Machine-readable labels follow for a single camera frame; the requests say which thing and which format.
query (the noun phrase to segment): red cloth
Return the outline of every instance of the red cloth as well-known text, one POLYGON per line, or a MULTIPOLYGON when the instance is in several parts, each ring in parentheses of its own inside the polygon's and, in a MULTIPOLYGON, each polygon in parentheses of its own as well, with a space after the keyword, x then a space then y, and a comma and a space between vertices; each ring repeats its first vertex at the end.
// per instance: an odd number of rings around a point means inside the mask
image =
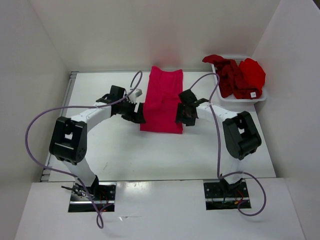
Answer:
POLYGON ((220 76, 219 88, 223 98, 231 94, 237 99, 260 98, 260 91, 244 80, 235 60, 224 59, 219 55, 210 55, 206 56, 202 62, 214 64, 217 68, 216 73, 220 76))
POLYGON ((255 86, 260 95, 262 95, 262 87, 266 82, 266 73, 259 63, 251 58, 247 58, 240 62, 239 68, 242 72, 244 80, 248 84, 255 86))
POLYGON ((180 103, 178 94, 183 91, 182 81, 181 69, 169 72, 152 67, 143 105, 146 123, 140 124, 140 131, 182 134, 182 123, 175 123, 180 103))

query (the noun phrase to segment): pink fabric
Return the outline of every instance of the pink fabric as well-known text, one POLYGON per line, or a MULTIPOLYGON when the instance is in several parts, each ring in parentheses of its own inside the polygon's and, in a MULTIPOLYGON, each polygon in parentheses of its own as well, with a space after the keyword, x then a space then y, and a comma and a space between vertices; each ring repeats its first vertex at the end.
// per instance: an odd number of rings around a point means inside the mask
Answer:
POLYGON ((140 124, 140 131, 182 134, 182 123, 175 123, 180 103, 178 94, 183 91, 182 81, 181 69, 169 72, 152 67, 143 105, 146 123, 140 124))

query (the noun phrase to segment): white arm segment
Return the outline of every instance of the white arm segment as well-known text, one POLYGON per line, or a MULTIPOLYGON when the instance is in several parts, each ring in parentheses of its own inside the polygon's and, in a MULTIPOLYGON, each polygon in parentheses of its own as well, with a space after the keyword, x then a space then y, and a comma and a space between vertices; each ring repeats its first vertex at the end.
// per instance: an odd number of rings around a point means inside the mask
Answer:
MULTIPOLYGON (((219 124, 219 128, 220 128, 220 133, 221 133, 221 147, 222 147, 222 149, 223 148, 226 149, 226 143, 224 141, 224 139, 225 139, 224 138, 224 131, 222 130, 222 128, 220 126, 222 126, 222 122, 224 120, 236 117, 238 113, 234 112, 234 111, 226 110, 222 107, 219 107, 219 106, 213 105, 213 104, 212 104, 212 107, 213 107, 214 113, 218 119, 218 124, 219 124)), ((204 102, 204 103, 200 104, 196 108, 196 113, 197 113, 197 116, 199 119, 204 119, 204 120, 207 120, 207 121, 215 124, 214 116, 212 115, 211 109, 209 107, 209 103, 204 102)), ((220 173, 223 175, 226 175, 226 174, 233 173, 233 172, 244 172, 245 168, 247 166, 247 162, 248 162, 248 157, 245 157, 243 160, 238 160, 238 159, 230 156, 229 160, 227 159, 225 162, 223 162, 223 163, 221 162, 220 173)), ((242 177, 241 174, 235 174, 235 175, 227 176, 224 179, 229 184, 234 184, 237 181, 239 181, 241 179, 241 177, 242 177)))
MULTIPOLYGON (((101 105, 106 104, 103 102, 96 102, 94 104, 94 106, 101 105)), ((87 109, 78 115, 72 116, 71 120, 77 122, 85 122, 87 124, 87 131, 89 132, 92 128, 101 123, 103 120, 106 120, 111 117, 111 109, 111 106, 87 109)), ((93 184, 96 175, 91 171, 85 157, 77 165, 72 165, 68 161, 63 161, 63 163, 67 166, 67 168, 72 174, 77 175, 84 182, 86 187, 90 187, 93 184)))

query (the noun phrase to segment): white basket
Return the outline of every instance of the white basket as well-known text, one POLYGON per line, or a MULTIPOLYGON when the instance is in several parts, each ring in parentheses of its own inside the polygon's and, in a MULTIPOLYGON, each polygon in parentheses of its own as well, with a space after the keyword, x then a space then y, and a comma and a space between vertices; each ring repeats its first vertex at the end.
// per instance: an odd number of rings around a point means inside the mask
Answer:
MULTIPOLYGON (((236 64, 239 65, 241 61, 244 61, 247 58, 250 58, 249 56, 239 56, 239 55, 221 55, 221 57, 225 59, 233 59, 235 60, 236 64)), ((212 71, 216 73, 215 65, 211 64, 212 66, 212 71)), ((215 84, 217 84, 218 79, 216 76, 214 76, 215 84)), ((263 86, 262 87, 262 95, 260 98, 255 98, 255 99, 237 99, 235 95, 231 94, 230 96, 227 96, 226 98, 221 96, 220 88, 217 88, 218 96, 219 98, 224 101, 224 102, 234 102, 234 103, 257 103, 261 102, 267 99, 267 91, 266 88, 263 86)))

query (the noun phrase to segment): white wall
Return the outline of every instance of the white wall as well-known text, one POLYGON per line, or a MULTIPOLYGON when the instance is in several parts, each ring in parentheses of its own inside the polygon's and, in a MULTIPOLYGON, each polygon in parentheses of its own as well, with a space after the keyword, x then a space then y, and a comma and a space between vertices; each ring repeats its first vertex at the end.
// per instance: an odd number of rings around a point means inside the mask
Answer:
MULTIPOLYGON (((24 134, 31 119, 62 104, 68 72, 28 0, 4 0, 0 7, 0 233, 13 239, 31 182, 41 170, 28 157, 24 134)), ((58 112, 32 130, 32 151, 46 160, 58 112)))
POLYGON ((72 70, 209 68, 251 55, 280 0, 30 0, 72 70))
POLYGON ((308 240, 320 226, 320 10, 282 0, 253 58, 269 98, 256 105, 275 170, 287 184, 308 240))

